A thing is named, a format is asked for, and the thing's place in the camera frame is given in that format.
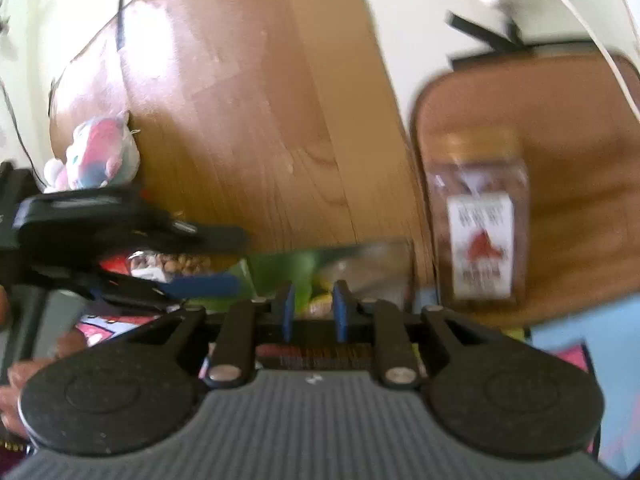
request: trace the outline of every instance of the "plush toy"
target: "plush toy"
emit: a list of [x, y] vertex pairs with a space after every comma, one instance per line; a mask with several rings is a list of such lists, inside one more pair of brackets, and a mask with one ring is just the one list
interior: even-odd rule
[[136, 176], [140, 153], [127, 127], [129, 113], [92, 118], [74, 130], [66, 164], [57, 158], [44, 167], [45, 192], [124, 184]]

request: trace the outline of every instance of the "black cable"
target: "black cable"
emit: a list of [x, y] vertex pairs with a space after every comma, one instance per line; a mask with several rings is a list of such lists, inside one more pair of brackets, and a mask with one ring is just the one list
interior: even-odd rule
[[124, 0], [118, 0], [118, 13], [116, 14], [116, 50], [120, 51], [120, 49], [124, 46]]
[[14, 124], [15, 133], [18, 136], [18, 142], [20, 142], [20, 146], [22, 147], [24, 154], [29, 159], [29, 164], [31, 165], [31, 171], [33, 171], [33, 176], [35, 176], [38, 179], [40, 184], [46, 187], [47, 184], [45, 184], [45, 182], [41, 179], [40, 175], [38, 174], [38, 171], [36, 170], [36, 166], [33, 163], [33, 159], [31, 158], [31, 155], [27, 151], [27, 147], [24, 145], [24, 142], [22, 141], [22, 136], [20, 134], [20, 130], [18, 129], [18, 121], [15, 118], [14, 107], [11, 104], [11, 100], [9, 99], [9, 94], [6, 91], [6, 86], [4, 85], [4, 81], [2, 80], [2, 78], [0, 78], [0, 89], [2, 90], [2, 96], [4, 97], [6, 108], [9, 110], [9, 115], [11, 115], [11, 122]]

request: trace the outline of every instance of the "white wall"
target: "white wall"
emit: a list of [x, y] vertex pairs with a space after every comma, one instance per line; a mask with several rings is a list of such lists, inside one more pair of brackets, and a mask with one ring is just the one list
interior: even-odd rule
[[[415, 95], [426, 80], [448, 69], [447, 55], [481, 45], [444, 23], [447, 10], [500, 32], [503, 18], [478, 0], [368, 0], [378, 41], [405, 124]], [[640, 66], [640, 50], [623, 0], [571, 0], [610, 47]], [[550, 34], [583, 34], [558, 0], [523, 0], [516, 22], [526, 39]]]
[[36, 68], [32, 85], [42, 102], [51, 81], [116, 15], [118, 0], [29, 0], [29, 9]]
[[[41, 168], [50, 156], [46, 131], [47, 105], [42, 102], [40, 95], [34, 95], [33, 85], [30, 84], [36, 78], [28, 34], [28, 0], [5, 0], [0, 12], [3, 17], [10, 16], [9, 33], [0, 37], [0, 76], [14, 106], [24, 143], [36, 166]], [[0, 160], [8, 158], [14, 159], [20, 166], [28, 164], [4, 100], [0, 100]]]

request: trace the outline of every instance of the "person's hand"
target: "person's hand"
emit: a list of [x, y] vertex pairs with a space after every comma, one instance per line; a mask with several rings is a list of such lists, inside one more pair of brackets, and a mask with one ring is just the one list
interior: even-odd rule
[[[0, 286], [0, 325], [9, 321], [9, 303], [4, 288]], [[18, 397], [26, 382], [35, 373], [51, 364], [56, 359], [68, 356], [86, 348], [84, 335], [78, 329], [71, 329], [58, 339], [54, 349], [54, 357], [48, 359], [34, 359], [19, 361], [9, 368], [9, 386], [0, 386], [0, 416], [2, 423], [12, 433], [28, 438], [27, 432], [18, 415]]]

